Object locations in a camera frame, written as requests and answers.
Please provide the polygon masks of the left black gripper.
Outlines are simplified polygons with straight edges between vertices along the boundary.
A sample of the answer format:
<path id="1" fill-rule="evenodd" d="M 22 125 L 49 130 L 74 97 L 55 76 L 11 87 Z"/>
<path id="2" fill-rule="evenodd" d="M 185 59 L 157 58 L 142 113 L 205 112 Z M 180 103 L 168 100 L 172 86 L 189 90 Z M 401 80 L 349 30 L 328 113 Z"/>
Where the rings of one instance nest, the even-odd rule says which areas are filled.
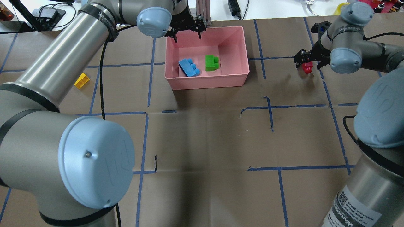
<path id="1" fill-rule="evenodd" d="M 173 37 L 175 43 L 178 42 L 176 34 L 179 31 L 191 30 L 198 33 L 199 39 L 202 39 L 202 32 L 207 30 L 202 14 L 193 17 L 189 9 L 185 9 L 179 14 L 172 15 L 170 22 L 171 30 L 167 31 L 166 37 Z"/>

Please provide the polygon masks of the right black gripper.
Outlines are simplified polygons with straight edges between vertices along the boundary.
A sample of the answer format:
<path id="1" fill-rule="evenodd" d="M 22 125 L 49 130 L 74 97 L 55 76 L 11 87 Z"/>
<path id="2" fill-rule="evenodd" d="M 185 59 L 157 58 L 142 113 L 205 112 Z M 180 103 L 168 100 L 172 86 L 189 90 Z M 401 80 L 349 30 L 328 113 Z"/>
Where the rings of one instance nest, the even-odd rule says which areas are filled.
<path id="1" fill-rule="evenodd" d="M 313 61 L 318 63 L 317 68 L 322 68 L 330 64 L 330 54 L 331 51 L 318 44 L 315 44 L 310 51 L 302 49 L 294 56 L 295 68 Z"/>

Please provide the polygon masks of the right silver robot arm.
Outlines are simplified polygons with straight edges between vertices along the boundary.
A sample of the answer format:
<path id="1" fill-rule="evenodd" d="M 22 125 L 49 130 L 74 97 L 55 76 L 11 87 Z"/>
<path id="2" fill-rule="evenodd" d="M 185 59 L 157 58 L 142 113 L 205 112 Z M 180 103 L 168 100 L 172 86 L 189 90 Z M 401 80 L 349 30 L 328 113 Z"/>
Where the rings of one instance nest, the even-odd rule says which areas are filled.
<path id="1" fill-rule="evenodd" d="M 372 18 L 368 4 L 348 4 L 333 23 L 316 23 L 318 41 L 294 57 L 296 68 L 316 61 L 339 74 L 385 72 L 358 104 L 354 142 L 362 155 L 320 227 L 391 227 L 403 214 L 403 47 L 368 41 Z"/>

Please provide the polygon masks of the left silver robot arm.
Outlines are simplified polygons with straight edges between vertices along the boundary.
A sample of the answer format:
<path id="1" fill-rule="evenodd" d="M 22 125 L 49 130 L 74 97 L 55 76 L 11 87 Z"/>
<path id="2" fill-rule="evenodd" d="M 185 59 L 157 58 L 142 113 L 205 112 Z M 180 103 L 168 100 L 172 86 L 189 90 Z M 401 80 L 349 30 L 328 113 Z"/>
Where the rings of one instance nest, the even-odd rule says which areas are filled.
<path id="1" fill-rule="evenodd" d="M 60 112 L 74 82 L 117 24 L 145 35 L 201 32 L 186 0 L 90 0 L 38 60 L 1 85 L 1 186 L 31 193 L 55 227 L 115 227 L 128 191 L 134 146 L 121 125 Z"/>

